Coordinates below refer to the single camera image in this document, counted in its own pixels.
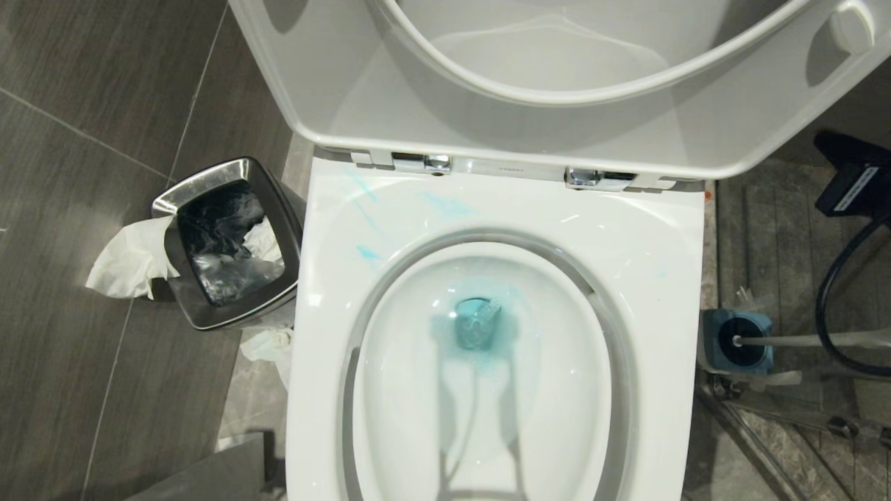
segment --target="black device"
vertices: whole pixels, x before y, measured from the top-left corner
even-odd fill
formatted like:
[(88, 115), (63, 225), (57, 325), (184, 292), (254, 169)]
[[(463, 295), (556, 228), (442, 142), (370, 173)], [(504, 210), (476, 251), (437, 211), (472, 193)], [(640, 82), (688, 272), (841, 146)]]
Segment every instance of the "black device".
[(836, 175), (817, 199), (829, 217), (881, 217), (891, 210), (891, 151), (844, 134), (818, 134), (814, 145)]
[(813, 143), (837, 171), (817, 199), (817, 209), (830, 217), (872, 218), (832, 262), (820, 284), (814, 307), (817, 336), (840, 364), (861, 373), (891, 377), (889, 366), (864, 364), (842, 353), (832, 344), (826, 326), (826, 302), (842, 267), (877, 229), (891, 226), (891, 151), (843, 134), (818, 134)]

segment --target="blue stain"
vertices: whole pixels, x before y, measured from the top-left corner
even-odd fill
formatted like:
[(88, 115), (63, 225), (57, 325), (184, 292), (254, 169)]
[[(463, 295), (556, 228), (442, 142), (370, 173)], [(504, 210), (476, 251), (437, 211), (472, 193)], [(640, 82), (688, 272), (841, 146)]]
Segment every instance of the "blue stain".
[(369, 249), (366, 245), (356, 245), (356, 250), (359, 251), (359, 253), (362, 254), (362, 257), (367, 259), (368, 262), (373, 263), (377, 260), (383, 260), (381, 256), (378, 256), (374, 250)]
[[(345, 192), (345, 195), (347, 196), (347, 199), (349, 199), (351, 198), (352, 193)], [(353, 206), (356, 207), (356, 210), (358, 210), (360, 214), (362, 214), (362, 217), (365, 219), (365, 222), (368, 223), (368, 226), (370, 226), (375, 232), (377, 232), (377, 234), (379, 234), (385, 241), (391, 242), (389, 235), (387, 235), (387, 232), (385, 232), (383, 229), (380, 228), (380, 226), (378, 226), (377, 221), (375, 221), (374, 218), (372, 218), (371, 214), (369, 214), (362, 207), (362, 204), (359, 203), (359, 200), (356, 198), (353, 198), (352, 200)]]
[(343, 171), (346, 172), (347, 176), (349, 176), (349, 178), (352, 179), (353, 182), (356, 183), (356, 185), (358, 185), (359, 188), (362, 189), (362, 191), (365, 193), (365, 196), (367, 196), (368, 198), (370, 198), (374, 201), (378, 201), (378, 195), (374, 194), (372, 189), (368, 187), (368, 185), (365, 183), (365, 181), (363, 181), (362, 178), (359, 177), (358, 174), (356, 174), (354, 168), (344, 167)]
[(457, 199), (449, 200), (440, 198), (430, 192), (425, 192), (423, 196), (425, 199), (427, 199), (428, 202), (430, 202), (434, 209), (438, 210), (440, 213), (446, 216), (462, 218), (464, 216), (476, 214), (476, 211), (474, 209), (471, 209), (470, 207), (464, 205), (463, 202)]

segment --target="tile grout line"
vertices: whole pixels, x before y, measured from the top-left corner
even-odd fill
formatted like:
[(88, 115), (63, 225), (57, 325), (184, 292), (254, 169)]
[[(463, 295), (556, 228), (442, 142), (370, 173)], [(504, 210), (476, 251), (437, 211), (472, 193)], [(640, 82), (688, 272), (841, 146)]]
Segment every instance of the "tile grout line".
[(109, 382), (105, 385), (105, 395), (102, 397), (102, 409), (99, 411), (99, 422), (96, 423), (96, 433), (93, 435), (93, 446), (90, 447), (90, 457), (86, 461), (86, 473), (84, 474), (84, 487), (80, 490), (80, 501), (86, 499), (86, 486), (90, 481), (90, 471), (93, 469), (93, 458), (96, 454), (96, 444), (99, 443), (99, 430), (102, 428), (102, 418), (105, 415), (105, 405), (108, 404), (109, 394), (111, 393), (111, 381), (114, 379), (115, 368), (118, 366), (118, 357), (120, 356), (120, 347), (124, 344), (124, 333), (127, 331), (127, 325), (130, 323), (130, 313), (133, 312), (133, 303), (130, 300), (130, 306), (127, 308), (127, 316), (124, 317), (124, 327), (120, 330), (118, 338), (118, 348), (114, 352), (114, 362), (111, 363), (111, 372), (109, 373)]
[(198, 78), (198, 85), (195, 87), (195, 92), (192, 94), (192, 102), (189, 103), (189, 114), (185, 117), (183, 133), (179, 136), (179, 144), (176, 146), (176, 154), (173, 157), (173, 164), (170, 165), (170, 172), (167, 175), (168, 187), (170, 187), (170, 184), (173, 182), (173, 172), (176, 169), (176, 163), (179, 161), (179, 153), (183, 150), (185, 135), (189, 132), (189, 124), (192, 123), (192, 114), (195, 112), (195, 103), (198, 102), (198, 94), (201, 92), (201, 85), (204, 84), (204, 76), (208, 73), (210, 58), (214, 55), (214, 49), (217, 48), (217, 39), (219, 38), (220, 31), (223, 28), (223, 21), (225, 21), (225, 15), (227, 12), (229, 12), (229, 4), (225, 5), (225, 8), (223, 9), (223, 15), (220, 16), (220, 22), (217, 24), (217, 32), (214, 33), (214, 39), (210, 42), (208, 58), (204, 61), (204, 68), (201, 69), (201, 76), (200, 78)]
[(118, 155), (124, 157), (124, 158), (127, 159), (127, 160), (132, 161), (133, 163), (135, 163), (136, 165), (138, 165), (138, 166), (140, 166), (140, 167), (142, 167), (142, 168), (147, 168), (148, 170), (150, 170), (150, 171), (153, 172), (154, 174), (157, 174), (158, 176), (161, 176), (161, 177), (167, 177), (167, 176), (161, 174), (159, 171), (155, 170), (154, 168), (150, 167), (148, 164), (145, 164), (145, 163), (143, 163), (143, 162), (141, 162), (141, 161), (139, 161), (139, 160), (137, 160), (137, 159), (131, 157), (130, 155), (128, 155), (128, 154), (122, 152), (121, 150), (115, 148), (114, 146), (111, 146), (110, 144), (106, 144), (105, 142), (100, 141), (100, 140), (99, 140), (98, 138), (96, 138), (96, 137), (90, 136), (86, 131), (81, 130), (81, 129), (77, 128), (77, 127), (74, 127), (73, 125), (71, 125), (70, 123), (66, 122), (65, 120), (62, 120), (62, 119), (60, 119), (59, 117), (56, 117), (55, 115), (53, 115), (53, 114), (50, 113), (49, 111), (43, 110), (43, 109), (37, 107), (35, 104), (33, 104), (33, 103), (29, 103), (28, 101), (25, 101), (24, 99), (20, 98), (18, 95), (11, 93), (11, 92), (9, 92), (8, 90), (6, 90), (6, 89), (4, 89), (4, 88), (0, 88), (0, 94), (6, 95), (7, 97), (13, 99), (15, 102), (24, 105), (24, 106), (25, 106), (26, 108), (28, 108), (29, 110), (34, 111), (34, 112), (36, 112), (36, 113), (38, 113), (38, 114), (40, 114), (40, 115), (43, 115), (44, 117), (49, 118), (50, 120), (54, 121), (55, 123), (57, 123), (57, 124), (59, 124), (59, 125), (65, 127), (65, 128), (67, 128), (67, 129), (70, 130), (71, 132), (77, 134), (78, 136), (81, 136), (81, 137), (83, 137), (83, 138), (85, 138), (85, 139), (87, 139), (87, 140), (89, 140), (89, 141), (92, 141), (93, 143), (99, 144), (99, 145), (102, 146), (103, 148), (106, 148), (106, 149), (108, 149), (108, 150), (111, 150), (111, 151), (117, 153)]

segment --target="toilet seat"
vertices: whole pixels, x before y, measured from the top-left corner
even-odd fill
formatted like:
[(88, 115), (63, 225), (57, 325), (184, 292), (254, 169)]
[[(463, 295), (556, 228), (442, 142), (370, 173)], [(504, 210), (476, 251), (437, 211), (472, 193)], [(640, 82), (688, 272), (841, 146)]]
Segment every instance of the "toilet seat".
[[(290, 379), (289, 492), (301, 499), (388, 499), (382, 475), (367, 467), (375, 460), (371, 448), (383, 446), (370, 439), (377, 428), (369, 429), (369, 410), (356, 403), (367, 398), (368, 374), (357, 376), (358, 365), (369, 361), (364, 349), (373, 350), (364, 344), (366, 326), (373, 328), (387, 291), (398, 290), (411, 270), (428, 268), (425, 259), (451, 259), (440, 254), (448, 251), (485, 255), (461, 250), (466, 245), (507, 246), (515, 259), (558, 268), (551, 273), (561, 289), (575, 287), (576, 299), (586, 297), (588, 322), (602, 327), (609, 431), (593, 436), (598, 448), (606, 440), (605, 456), (582, 468), (570, 499), (660, 499), (679, 492), (702, 225), (702, 193), (593, 193), (553, 181), (434, 177), (314, 159)], [(558, 452), (539, 454), (569, 469)], [(648, 481), (629, 481), (637, 475)], [(428, 488), (417, 476), (402, 481)], [(587, 497), (591, 490), (596, 497)]]

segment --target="tissue paper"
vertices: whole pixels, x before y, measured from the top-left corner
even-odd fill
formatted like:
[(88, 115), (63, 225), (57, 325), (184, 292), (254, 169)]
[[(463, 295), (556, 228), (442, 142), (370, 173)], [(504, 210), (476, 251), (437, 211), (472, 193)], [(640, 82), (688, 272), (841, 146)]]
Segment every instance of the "tissue paper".
[(293, 335), (294, 331), (285, 327), (242, 331), (243, 339), (247, 339), (240, 346), (242, 355), (251, 362), (274, 362), (285, 390), (290, 378), (290, 339)]
[(111, 298), (151, 296), (152, 278), (178, 277), (164, 251), (164, 233), (173, 216), (124, 226), (90, 270), (86, 286)]
[(269, 218), (263, 216), (263, 221), (254, 225), (244, 235), (244, 246), (250, 251), (250, 255), (264, 261), (276, 262), (282, 260), (282, 250), (275, 240), (275, 232), (269, 224)]

